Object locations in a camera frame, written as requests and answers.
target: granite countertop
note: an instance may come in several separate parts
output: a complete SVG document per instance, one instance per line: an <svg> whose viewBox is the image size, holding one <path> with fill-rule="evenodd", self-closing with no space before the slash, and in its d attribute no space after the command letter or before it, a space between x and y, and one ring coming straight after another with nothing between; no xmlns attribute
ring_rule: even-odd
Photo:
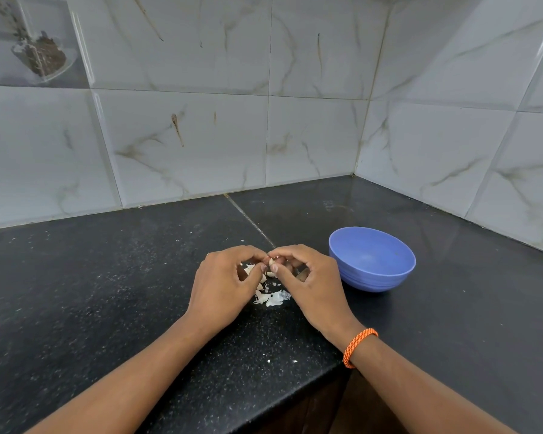
<svg viewBox="0 0 543 434"><path fill-rule="evenodd" d="M164 332L207 252L326 253L350 225L391 233L417 258L389 293L345 287L358 318L513 429L543 433L543 253L356 177L230 197L0 230L0 433L29 428ZM341 368L293 300L249 304L140 432L237 431Z"/></svg>

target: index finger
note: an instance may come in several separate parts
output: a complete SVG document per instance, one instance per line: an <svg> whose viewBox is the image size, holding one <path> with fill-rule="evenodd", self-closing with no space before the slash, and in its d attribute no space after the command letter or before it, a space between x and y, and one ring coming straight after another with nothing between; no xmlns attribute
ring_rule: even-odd
<svg viewBox="0 0 543 434"><path fill-rule="evenodd" d="M278 256L291 257L299 260L302 263L311 269L314 263L314 258L318 255L322 256L321 253L316 251L313 248L307 247L303 244L299 245L289 245L287 247L278 247L271 250L268 255L273 259Z"/></svg>
<svg viewBox="0 0 543 434"><path fill-rule="evenodd" d="M262 262L268 256L265 251L253 245L239 245L238 247L227 248L221 252L228 255L237 265L249 259L256 259Z"/></svg>

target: person's left hand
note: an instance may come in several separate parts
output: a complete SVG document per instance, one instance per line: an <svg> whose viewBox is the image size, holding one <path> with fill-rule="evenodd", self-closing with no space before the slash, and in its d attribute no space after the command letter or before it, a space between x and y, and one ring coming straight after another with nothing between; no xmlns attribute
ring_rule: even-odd
<svg viewBox="0 0 543 434"><path fill-rule="evenodd" d="M200 326L217 333L237 318L255 294L268 260L266 252L250 245L209 253L195 273L187 315ZM241 263L257 263L244 280Z"/></svg>

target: orange bracelet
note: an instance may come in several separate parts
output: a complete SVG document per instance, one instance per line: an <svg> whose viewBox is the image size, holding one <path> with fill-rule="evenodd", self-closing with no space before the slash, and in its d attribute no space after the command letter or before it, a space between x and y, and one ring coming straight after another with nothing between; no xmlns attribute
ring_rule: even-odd
<svg viewBox="0 0 543 434"><path fill-rule="evenodd" d="M352 352L354 352L354 349L358 347L358 344L362 342L364 338L366 338L368 335L376 335L378 336L378 332L372 328L364 329L362 332L360 332L358 335L354 337L354 339L348 344L348 347L344 351L344 365L349 369L355 369L354 365L350 363L350 357L352 356Z"/></svg>

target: plastic bowl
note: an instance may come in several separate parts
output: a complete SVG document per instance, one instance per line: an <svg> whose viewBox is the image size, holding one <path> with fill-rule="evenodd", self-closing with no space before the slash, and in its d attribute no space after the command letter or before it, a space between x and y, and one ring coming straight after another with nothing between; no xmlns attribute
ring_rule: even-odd
<svg viewBox="0 0 543 434"><path fill-rule="evenodd" d="M330 235L328 245L342 280L362 291L388 291L416 266L414 253L403 241L373 228L340 228Z"/></svg>

